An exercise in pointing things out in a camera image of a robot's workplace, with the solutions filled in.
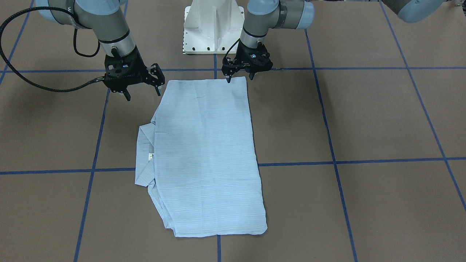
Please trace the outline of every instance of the gray robot arm with blue cap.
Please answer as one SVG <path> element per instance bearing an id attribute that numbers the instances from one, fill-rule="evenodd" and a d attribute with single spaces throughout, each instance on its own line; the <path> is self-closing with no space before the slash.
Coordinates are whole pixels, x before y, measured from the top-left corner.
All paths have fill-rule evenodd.
<path id="1" fill-rule="evenodd" d="M 56 7 L 57 10 L 40 10 L 46 19 L 76 29 L 92 29 L 104 49 L 105 76 L 103 83 L 112 91 L 123 93 L 130 100 L 128 85 L 147 83 L 155 87 L 165 84 L 164 75 L 155 63 L 146 67 L 131 35 L 120 5 L 127 0 L 37 0 L 37 7 Z"/>
<path id="2" fill-rule="evenodd" d="M 443 0 L 382 0 L 405 22 L 420 21 L 432 14 Z M 273 67 L 264 41 L 270 28 L 306 29 L 314 19 L 314 6 L 304 0 L 250 0 L 247 5 L 241 37 L 234 59 L 222 60 L 222 73 L 230 82 L 240 70 L 249 73 L 252 80 L 257 72 Z"/>

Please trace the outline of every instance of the white plastic mount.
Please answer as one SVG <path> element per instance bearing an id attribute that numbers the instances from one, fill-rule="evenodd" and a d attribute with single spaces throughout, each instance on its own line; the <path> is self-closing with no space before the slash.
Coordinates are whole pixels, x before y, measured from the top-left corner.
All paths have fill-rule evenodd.
<path id="1" fill-rule="evenodd" d="M 193 0 L 185 8 L 184 54 L 225 54 L 241 36 L 244 8 L 236 0 Z M 236 53 L 236 46 L 230 54 Z"/>

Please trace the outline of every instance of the folded cloth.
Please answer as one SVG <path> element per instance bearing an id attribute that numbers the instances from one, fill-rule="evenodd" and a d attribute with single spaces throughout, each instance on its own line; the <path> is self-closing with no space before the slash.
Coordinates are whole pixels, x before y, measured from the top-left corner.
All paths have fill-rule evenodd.
<path id="1" fill-rule="evenodd" d="M 169 81 L 139 128 L 135 183 L 175 236 L 264 233 L 246 79 Z"/>

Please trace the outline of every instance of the light blue cloth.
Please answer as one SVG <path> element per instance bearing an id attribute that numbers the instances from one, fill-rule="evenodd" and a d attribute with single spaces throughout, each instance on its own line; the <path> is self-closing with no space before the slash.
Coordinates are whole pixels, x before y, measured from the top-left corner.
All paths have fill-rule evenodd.
<path id="1" fill-rule="evenodd" d="M 246 79 L 169 81 L 139 128 L 136 184 L 175 236 L 264 233 Z"/>

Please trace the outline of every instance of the black cable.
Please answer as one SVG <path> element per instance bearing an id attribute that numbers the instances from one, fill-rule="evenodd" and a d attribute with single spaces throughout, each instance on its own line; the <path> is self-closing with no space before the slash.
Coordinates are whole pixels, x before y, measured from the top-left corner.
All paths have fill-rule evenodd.
<path id="1" fill-rule="evenodd" d="M 222 60 L 222 64 L 225 65 L 223 63 L 223 61 L 226 59 L 226 56 L 228 55 L 228 53 L 230 53 L 230 51 L 233 49 L 233 47 L 240 41 L 240 38 L 238 38 L 238 40 L 236 40 L 236 42 L 230 47 L 230 49 L 226 52 L 225 56 L 223 57 L 223 60 Z"/>
<path id="2" fill-rule="evenodd" d="M 10 61 L 7 59 L 7 57 L 5 56 L 5 53 L 3 53 L 3 47 L 1 46 L 1 38 L 3 36 L 3 31 L 5 30 L 5 27 L 15 18 L 17 18 L 18 16 L 22 15 L 22 14 L 26 14 L 26 13 L 29 13 L 29 12 L 32 12 L 32 11 L 38 11 L 38 10 L 53 10 L 53 11 L 60 11 L 60 12 L 63 12 L 63 13 L 66 13 L 68 14 L 69 16 L 71 16 L 76 22 L 78 21 L 78 18 L 75 17 L 71 12 L 69 12 L 68 10 L 65 10 L 65 9 L 62 9 L 62 8 L 58 8 L 58 7 L 33 7 L 33 8 L 28 8 L 28 9 L 24 9 L 22 11 L 19 11 L 15 14 L 13 14 L 12 16 L 8 17 L 3 23 L 2 25 L 0 26 L 0 56 L 3 58 L 3 60 L 5 61 L 5 63 L 7 63 L 8 67 L 17 75 L 19 76 L 22 80 L 24 80 L 25 82 L 37 87 L 37 88 L 40 88 L 40 89 L 43 89 L 43 90 L 46 90 L 46 91 L 51 91 L 51 92 L 60 92 L 60 93 L 65 93 L 65 92 L 72 92 L 72 91 L 76 91 L 76 90 L 79 90 L 85 86 L 88 86 L 92 83 L 97 83 L 97 82 L 100 82 L 100 81 L 103 81 L 103 77 L 98 77 L 98 78 L 94 78 L 90 81 L 88 81 L 87 83 L 84 83 L 78 87 L 75 87 L 75 88 L 70 88 L 70 89 L 63 89 L 63 90 L 60 90 L 60 89 L 52 89 L 52 88 L 48 88 L 48 87 L 45 87 L 45 86 L 41 86 L 39 84 L 36 84 L 32 81 L 30 81 L 29 79 L 27 79 L 25 76 L 23 76 L 20 72 L 18 72 L 18 70 L 16 70 L 16 68 L 13 67 L 13 65 L 10 63 Z"/>
<path id="3" fill-rule="evenodd" d="M 84 57 L 94 57 L 97 55 L 97 53 L 99 53 L 99 50 L 100 50 L 100 41 L 97 40 L 97 50 L 95 53 L 93 53 L 92 55 L 86 55 L 86 54 L 82 54 L 78 51 L 78 48 L 76 47 L 76 37 L 78 35 L 78 29 L 75 28 L 75 33 L 73 35 L 73 48 L 75 49 L 75 53 L 77 53 L 78 55 L 80 56 L 84 56 Z"/>

